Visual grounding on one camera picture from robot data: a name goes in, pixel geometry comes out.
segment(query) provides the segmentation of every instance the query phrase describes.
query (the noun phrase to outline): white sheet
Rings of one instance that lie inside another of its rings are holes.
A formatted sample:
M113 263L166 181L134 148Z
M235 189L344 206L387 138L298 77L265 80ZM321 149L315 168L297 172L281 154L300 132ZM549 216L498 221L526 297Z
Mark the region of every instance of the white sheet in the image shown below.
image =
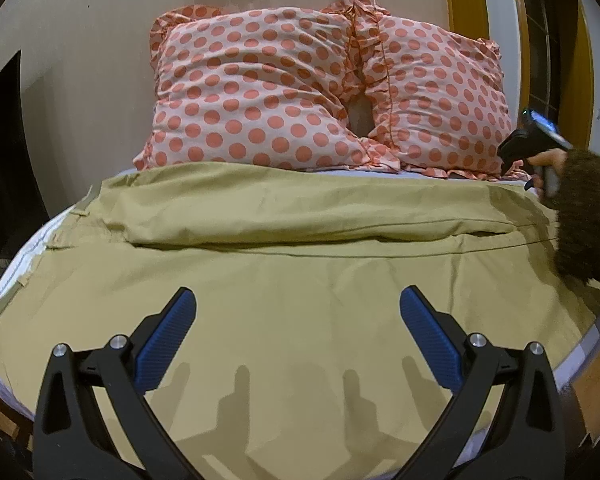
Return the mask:
M129 174L133 173L135 170L127 170L123 171L120 174ZM400 172L398 174L389 174L389 173L373 173L368 171L346 171L346 170L336 170L336 171L328 171L325 173L329 173L331 175L341 175L341 176L370 176L370 177L378 177L378 178L431 178L428 176L423 176L419 173L409 173L406 171ZM464 182L474 182L472 180L465 180ZM505 182L505 184L510 184L512 186L521 186L524 182L513 181L513 182ZM13 259L4 275L0 279L0 297L16 282L19 276L24 274L29 270L31 265L31 261L38 254L42 254L46 248L46 242L49 240L50 236L53 234L53 231L62 223L64 218L69 214L71 208L66 209L58 216L50 220L46 225L42 226L36 234L34 234L31 239L20 249L16 257ZM584 335L578 345L573 349L573 351L564 359L563 362L554 370L555 382L558 386L558 389L561 389L565 384L569 383L578 373L578 371L586 365L593 356L600 349L600 316L596 319L596 322L589 329L589 331ZM11 391L11 387L8 384L2 382L0 378L0 398L4 400L9 406L11 406L14 410L22 413L23 415L29 417L33 420L33 414L25 408L21 403L13 395ZM480 449L482 445L482 441L486 436L486 430L478 432L474 435L474 437L468 442L465 447L462 455L460 457L459 462L465 462L470 459L475 453Z

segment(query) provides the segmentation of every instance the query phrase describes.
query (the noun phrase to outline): bed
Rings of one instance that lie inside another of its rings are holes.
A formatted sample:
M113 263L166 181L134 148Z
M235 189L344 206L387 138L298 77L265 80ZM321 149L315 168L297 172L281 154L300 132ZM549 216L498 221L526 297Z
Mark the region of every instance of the bed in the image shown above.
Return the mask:
M128 170L120 174L120 176L132 175L136 170ZM386 173L368 173L365 171L328 171L323 174L337 176L339 178L349 177L350 179L356 178L383 178L383 179L407 179L407 180L424 180L439 183L438 179L423 176L417 173L400 172L398 174L386 174ZM459 186L474 186L476 183L470 180L457 180ZM505 186L516 186L519 189L521 182L508 182ZM21 248L16 258L12 261L10 267L5 272L4 276L0 280L0 298L7 293L12 285L25 274L32 263L34 257L42 254L45 251L46 245L52 238L54 232L62 224L62 222L71 213L71 208L60 213L58 216L49 221L45 226L31 238L31 240ZM600 348L600 314L597 316L595 322L585 332L584 336L577 342L577 344L571 349L567 357L565 357L560 364L555 367L555 379L558 388L563 388L569 384L570 381L577 375L578 371L586 366L587 362L593 358ZM29 409L25 403L20 402L17 396L14 394L11 385L1 378L0 374L0 397L12 408L16 409L23 415L33 418L32 410ZM474 437L468 442L462 456L459 461L464 462L472 458L479 450L480 444L486 435L487 427L483 425L482 429L474 434ZM385 464L385 469L391 469L392 467ZM368 472L382 473L383 469L370 470Z

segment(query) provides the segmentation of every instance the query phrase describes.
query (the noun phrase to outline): black controller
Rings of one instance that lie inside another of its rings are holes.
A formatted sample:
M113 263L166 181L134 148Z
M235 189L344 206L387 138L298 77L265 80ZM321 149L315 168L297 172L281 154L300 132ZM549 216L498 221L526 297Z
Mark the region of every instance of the black controller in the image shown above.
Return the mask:
M560 179L554 168L531 167L526 160L530 156L553 148L560 148L567 152L573 146L560 135L557 124L552 123L535 110L525 108L521 118L523 127L515 130L498 147L498 156L502 159L500 174L507 173L516 160L523 160L525 163L523 169L527 173L535 173L542 177L544 194L551 199L560 187ZM532 183L529 181L525 189L529 189L531 186Z

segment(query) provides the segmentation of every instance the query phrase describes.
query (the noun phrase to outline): beige bedsheet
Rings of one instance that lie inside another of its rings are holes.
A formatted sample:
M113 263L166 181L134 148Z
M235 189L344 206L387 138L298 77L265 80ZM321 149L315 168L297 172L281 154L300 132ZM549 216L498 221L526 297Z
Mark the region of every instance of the beige bedsheet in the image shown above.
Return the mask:
M554 242L553 213L513 186L221 163L113 178L0 304L0 375L35 410L53 345L102 346L188 286L198 318L148 399L207 480L379 474L449 398L400 319L401 290L418 285L494 344L539 340L555 367L600 291L560 282Z

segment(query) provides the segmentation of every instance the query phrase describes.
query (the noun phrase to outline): pink polka dot pillow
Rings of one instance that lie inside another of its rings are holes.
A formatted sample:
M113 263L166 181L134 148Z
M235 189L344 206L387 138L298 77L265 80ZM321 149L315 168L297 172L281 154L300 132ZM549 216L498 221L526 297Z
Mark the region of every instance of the pink polka dot pillow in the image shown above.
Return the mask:
M362 92L349 60L351 22L283 8L161 16L151 34L157 103L139 169L218 160L305 170L378 163L347 130Z
M498 46L391 16L374 0L355 7L376 124L369 137L407 170L496 179L496 149L511 133Z

